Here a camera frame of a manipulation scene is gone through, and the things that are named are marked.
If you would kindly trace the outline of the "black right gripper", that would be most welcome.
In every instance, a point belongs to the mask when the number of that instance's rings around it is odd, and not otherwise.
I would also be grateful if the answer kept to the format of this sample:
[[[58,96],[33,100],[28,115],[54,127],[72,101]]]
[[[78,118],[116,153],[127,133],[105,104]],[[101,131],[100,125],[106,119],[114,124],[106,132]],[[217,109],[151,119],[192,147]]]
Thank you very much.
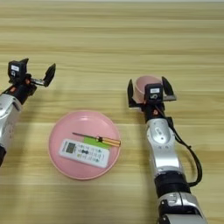
[[[146,121],[156,118],[165,119],[166,116],[165,116],[164,102],[173,102],[177,100],[177,97],[174,95],[171,83],[165,77],[162,77],[162,83],[164,87],[164,92],[166,94],[163,101],[160,103],[148,104],[148,103],[137,103],[133,99],[134,95],[133,82],[132,79],[129,80],[127,88],[129,107],[135,109],[141,109],[141,111],[144,113],[144,119]]]

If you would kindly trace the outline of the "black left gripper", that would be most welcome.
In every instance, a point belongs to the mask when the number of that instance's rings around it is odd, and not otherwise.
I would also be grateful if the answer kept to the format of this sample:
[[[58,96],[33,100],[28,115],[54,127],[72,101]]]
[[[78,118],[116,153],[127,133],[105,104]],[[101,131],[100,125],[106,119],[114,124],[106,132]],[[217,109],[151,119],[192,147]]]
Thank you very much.
[[[22,59],[19,61],[20,64],[26,65],[29,59]],[[21,104],[24,104],[25,101],[28,99],[29,96],[32,96],[36,89],[37,85],[48,87],[53,80],[56,71],[56,64],[52,64],[48,67],[47,71],[45,72],[45,78],[42,79],[34,79],[28,73],[24,80],[12,84],[9,88],[3,91],[4,94],[10,95],[15,97]]]

